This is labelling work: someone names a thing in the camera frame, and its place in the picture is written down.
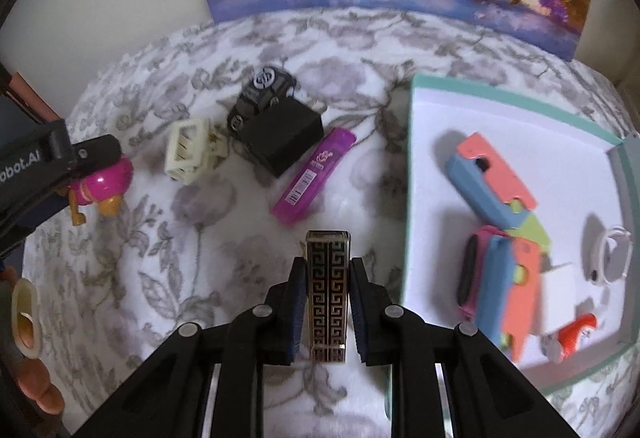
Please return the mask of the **person's hand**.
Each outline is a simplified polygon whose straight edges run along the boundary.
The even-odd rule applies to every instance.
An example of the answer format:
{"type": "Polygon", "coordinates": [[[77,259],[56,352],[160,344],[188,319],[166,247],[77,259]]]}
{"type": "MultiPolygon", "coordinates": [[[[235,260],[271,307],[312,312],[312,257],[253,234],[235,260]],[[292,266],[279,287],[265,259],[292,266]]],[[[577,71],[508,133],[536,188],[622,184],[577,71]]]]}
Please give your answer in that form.
{"type": "Polygon", "coordinates": [[[1,343],[8,343],[10,373],[20,392],[45,414],[60,416],[65,402],[40,360],[42,329],[34,284],[19,278],[14,268],[1,271],[1,343]]]}

